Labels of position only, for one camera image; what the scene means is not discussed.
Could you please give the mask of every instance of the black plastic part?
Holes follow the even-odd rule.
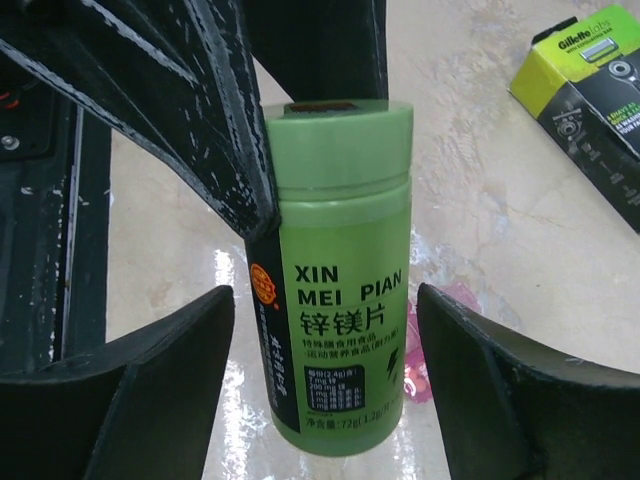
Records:
[[[385,0],[243,5],[253,55],[294,101],[388,98]]]
[[[111,129],[78,109],[71,169],[61,358],[78,355],[106,336]]]
[[[84,355],[0,376],[2,478],[200,480],[233,320],[220,287]]]
[[[418,294],[420,335],[453,480],[635,479],[640,376],[566,355]]]
[[[54,26],[0,15],[0,50],[164,161],[248,241],[280,221],[252,52],[294,100],[388,95],[384,0],[57,3]]]
[[[105,340],[111,130],[39,83],[3,135],[0,372],[33,371]]]
[[[65,1],[0,16],[0,49],[167,163],[241,236],[278,223],[257,79],[234,0]]]

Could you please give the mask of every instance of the bottle label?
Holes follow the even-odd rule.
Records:
[[[271,408],[291,430],[354,438],[402,410],[410,207],[247,244]]]

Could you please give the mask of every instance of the lightning bolt icon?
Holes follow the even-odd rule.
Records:
[[[396,348],[391,355],[389,356],[389,363],[387,364],[387,380],[391,380],[391,374],[393,370],[396,368],[396,363],[398,363],[398,349]]]

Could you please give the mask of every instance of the black label strip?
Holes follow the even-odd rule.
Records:
[[[245,247],[269,403],[282,423],[300,433],[280,235]]]

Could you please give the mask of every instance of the green cap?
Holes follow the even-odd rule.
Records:
[[[265,107],[264,115],[281,199],[358,196],[409,175],[413,140],[409,104],[292,103]]]

